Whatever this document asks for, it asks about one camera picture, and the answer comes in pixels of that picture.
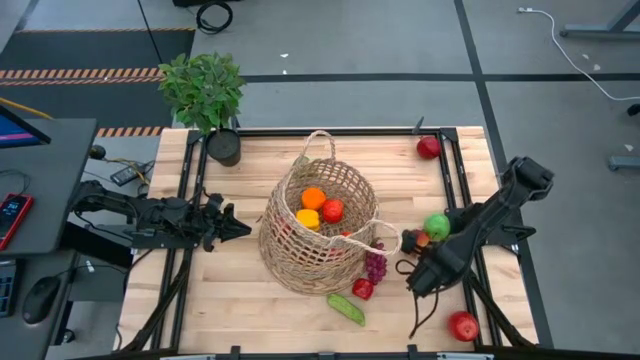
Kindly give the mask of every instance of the gray floor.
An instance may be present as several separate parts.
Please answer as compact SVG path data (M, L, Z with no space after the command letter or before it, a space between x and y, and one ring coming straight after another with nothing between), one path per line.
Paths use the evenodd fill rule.
M560 26L605 23L625 2L464 4L485 73L537 74L574 71L551 43L549 20L518 15L517 7L546 10ZM0 48L26 4L0 0ZM169 0L143 4L152 27L193 24L193 16ZM217 36L197 33L193 53L231 52L243 74L471 71L452 1L246 0L231 6L235 19L229 30ZM128 0L40 0L26 24L32 29L141 26L137 6ZM637 42L560 41L586 69L640 71ZM616 96L640 95L638 82L602 85ZM523 211L525 222L539 231L531 248L554 344L640 353L634 307L640 298L634 276L640 272L640 173L611 173L606 167L609 155L640 155L640 118L626 117L629 103L609 101L587 82L489 83L488 89L507 158L530 155L557 174L550 196ZM262 83L249 84L245 94L243 126L413 125L420 116L427 125L485 125L472 83ZM157 139L101 141L112 154L141 161L152 158L157 147ZM88 169L107 176L113 169L103 165L90 163ZM94 219L122 221L99 214ZM113 304L81 307L71 324L78 328L78 343L52 350L49 358L105 353L118 313Z

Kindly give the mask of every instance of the basket handle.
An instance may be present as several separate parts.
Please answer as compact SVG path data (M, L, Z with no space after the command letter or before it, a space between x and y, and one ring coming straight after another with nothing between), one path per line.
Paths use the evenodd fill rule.
M368 252L374 253L374 254L378 254L378 255L383 255L383 256L389 256L389 255L395 255L398 251L400 251L400 246L402 246L402 234L398 231L398 229L396 229L395 226L389 224L388 222L384 222L382 220L378 220L378 219L371 219L369 220L364 227L367 227L369 225L374 225L374 224L378 224L381 225L383 227L386 227L387 229L393 231L396 234L396 247L393 250L378 250L376 248L373 248L367 244L363 244L358 240L354 240L354 239L350 239L346 236L342 236L342 235L338 235L338 236L334 236L331 238L331 242L329 243L330 245L333 244L334 241L336 240L340 240L340 241L344 241L348 244L351 245L355 245L355 246L359 246L365 250L367 250Z
M331 134L329 134L324 130L316 130L313 133L311 133L311 135L309 135L309 137L304 143L304 148L302 148L300 155L298 155L298 158L302 158L303 156L306 155L307 149L311 145L311 141L318 135L324 135L329 139L329 145L331 145L331 160L336 159L336 144L335 144L335 141L333 140L333 136L331 136Z

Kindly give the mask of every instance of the yellow bell pepper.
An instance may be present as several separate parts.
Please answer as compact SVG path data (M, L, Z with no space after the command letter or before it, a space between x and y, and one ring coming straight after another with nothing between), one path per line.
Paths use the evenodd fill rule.
M320 214L315 210L302 209L296 213L296 219L309 230L320 230Z

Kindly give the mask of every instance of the keyboard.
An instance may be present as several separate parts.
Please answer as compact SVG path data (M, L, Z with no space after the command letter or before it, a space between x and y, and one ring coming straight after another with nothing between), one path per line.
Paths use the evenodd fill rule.
M0 318L13 315L18 289L16 260L0 260Z

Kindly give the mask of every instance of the green apple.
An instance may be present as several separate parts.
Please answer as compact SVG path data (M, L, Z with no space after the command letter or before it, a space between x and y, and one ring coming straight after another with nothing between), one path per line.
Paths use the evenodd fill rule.
M451 224L449 218L443 214L433 214L424 220L424 232L429 234L433 241L442 241L449 236Z

